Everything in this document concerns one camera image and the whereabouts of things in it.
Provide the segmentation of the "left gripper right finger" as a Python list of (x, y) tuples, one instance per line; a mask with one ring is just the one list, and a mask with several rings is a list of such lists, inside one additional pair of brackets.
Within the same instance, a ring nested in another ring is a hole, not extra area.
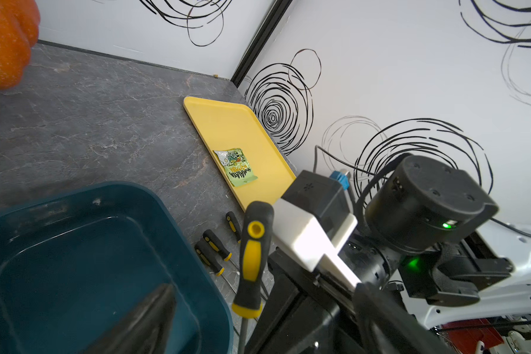
[(353, 307), (362, 346), (367, 353), (454, 352), (370, 283), (356, 285)]

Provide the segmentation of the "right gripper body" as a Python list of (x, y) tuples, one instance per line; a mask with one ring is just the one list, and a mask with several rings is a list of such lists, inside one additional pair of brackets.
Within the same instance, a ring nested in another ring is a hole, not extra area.
[(352, 294), (310, 273), (277, 249), (268, 258), (274, 285), (245, 353), (365, 353)]

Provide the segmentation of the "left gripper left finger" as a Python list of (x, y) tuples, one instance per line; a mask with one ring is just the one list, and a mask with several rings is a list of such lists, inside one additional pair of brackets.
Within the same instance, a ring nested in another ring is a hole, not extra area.
[(175, 312), (175, 287), (162, 283), (83, 352), (164, 353)]

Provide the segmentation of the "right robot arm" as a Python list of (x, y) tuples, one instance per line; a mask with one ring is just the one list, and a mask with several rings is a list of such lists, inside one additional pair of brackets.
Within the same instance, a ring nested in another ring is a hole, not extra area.
[(247, 353), (449, 353), (432, 328), (531, 314), (531, 240), (465, 171), (398, 156), (349, 207), (303, 171), (268, 211), (274, 287)]

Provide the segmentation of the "teal plastic storage box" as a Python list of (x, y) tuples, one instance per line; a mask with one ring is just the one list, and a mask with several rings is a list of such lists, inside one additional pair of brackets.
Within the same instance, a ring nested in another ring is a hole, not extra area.
[(0, 212), (0, 353), (82, 353), (161, 285), (167, 353), (230, 353), (232, 316), (161, 199), (106, 182)]

